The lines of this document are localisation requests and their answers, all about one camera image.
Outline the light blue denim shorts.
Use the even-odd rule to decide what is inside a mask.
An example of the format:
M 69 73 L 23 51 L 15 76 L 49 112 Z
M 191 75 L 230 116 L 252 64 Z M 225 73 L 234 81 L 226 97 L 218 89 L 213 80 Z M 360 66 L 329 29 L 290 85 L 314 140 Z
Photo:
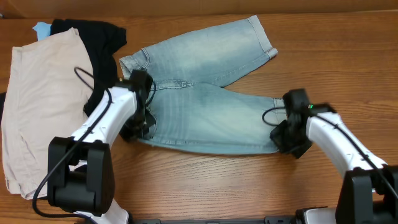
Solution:
M 271 154 L 270 133 L 285 119 L 279 98 L 229 91 L 228 85 L 277 55 L 257 16 L 188 32 L 125 56 L 123 75 L 153 78 L 142 137 L 154 146 L 205 154 Z

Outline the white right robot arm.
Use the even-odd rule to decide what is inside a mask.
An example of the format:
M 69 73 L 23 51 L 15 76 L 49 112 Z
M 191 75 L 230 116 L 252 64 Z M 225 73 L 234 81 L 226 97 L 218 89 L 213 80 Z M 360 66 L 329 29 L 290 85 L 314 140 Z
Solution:
M 328 104 L 313 105 L 304 89 L 283 97 L 287 117 L 270 138 L 283 154 L 300 158 L 312 144 L 343 177 L 335 208 L 303 208 L 295 215 L 269 216 L 265 223 L 397 224 L 397 167 L 368 150 Z

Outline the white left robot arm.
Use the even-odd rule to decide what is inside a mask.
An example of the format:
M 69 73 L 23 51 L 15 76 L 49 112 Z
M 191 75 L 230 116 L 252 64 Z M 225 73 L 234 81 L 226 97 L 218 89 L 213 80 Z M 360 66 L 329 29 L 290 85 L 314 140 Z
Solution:
M 114 198 L 111 146 L 143 138 L 156 124 L 147 106 L 156 85 L 144 69 L 104 91 L 94 112 L 70 137 L 55 137 L 48 149 L 47 200 L 87 223 L 132 223 Z

